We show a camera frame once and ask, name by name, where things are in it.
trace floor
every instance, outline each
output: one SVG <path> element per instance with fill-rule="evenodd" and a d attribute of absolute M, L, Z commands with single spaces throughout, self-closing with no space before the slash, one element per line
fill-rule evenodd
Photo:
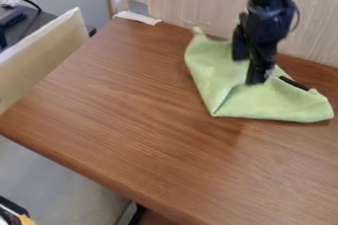
<path fill-rule="evenodd" d="M 0 136 L 0 195 L 38 225 L 114 225 L 129 201 Z"/>

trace green microfiber towel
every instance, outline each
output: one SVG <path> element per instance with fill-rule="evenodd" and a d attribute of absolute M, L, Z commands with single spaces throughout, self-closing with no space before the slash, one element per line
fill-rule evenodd
<path fill-rule="evenodd" d="M 212 40 L 201 30 L 185 60 L 212 116 L 298 122 L 334 117 L 328 100 L 315 89 L 305 91 L 281 80 L 279 76 L 292 78 L 279 66 L 265 84 L 245 85 L 249 61 L 234 62 L 230 42 Z"/>

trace paper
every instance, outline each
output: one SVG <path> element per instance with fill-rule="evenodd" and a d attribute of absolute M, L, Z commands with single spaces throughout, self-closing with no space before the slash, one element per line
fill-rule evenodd
<path fill-rule="evenodd" d="M 142 22 L 142 23 L 145 23 L 145 24 L 148 24 L 148 25 L 151 25 L 151 26 L 155 26 L 156 24 L 162 22 L 162 20 L 138 15 L 138 14 L 133 13 L 131 11 L 122 11 L 122 12 L 116 14 L 114 17 L 120 17 L 120 18 L 124 18 L 124 19 L 128 19 L 128 20 L 132 20 L 132 21 L 138 21 L 138 22 Z"/>

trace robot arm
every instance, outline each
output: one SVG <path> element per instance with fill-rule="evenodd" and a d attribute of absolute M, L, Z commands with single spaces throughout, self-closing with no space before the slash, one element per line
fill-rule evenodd
<path fill-rule="evenodd" d="M 233 33 L 234 61 L 250 58 L 247 84 L 264 83 L 275 67 L 279 41 L 291 30 L 299 11 L 293 0 L 249 0 Z"/>

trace wooden tabletop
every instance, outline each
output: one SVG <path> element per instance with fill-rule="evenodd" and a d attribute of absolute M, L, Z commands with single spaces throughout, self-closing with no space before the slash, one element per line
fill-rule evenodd
<path fill-rule="evenodd" d="M 211 117 L 184 64 L 190 39 L 114 19 L 2 115 L 0 133 L 181 224 L 337 225 L 338 118 Z M 338 109 L 338 70 L 278 61 Z"/>

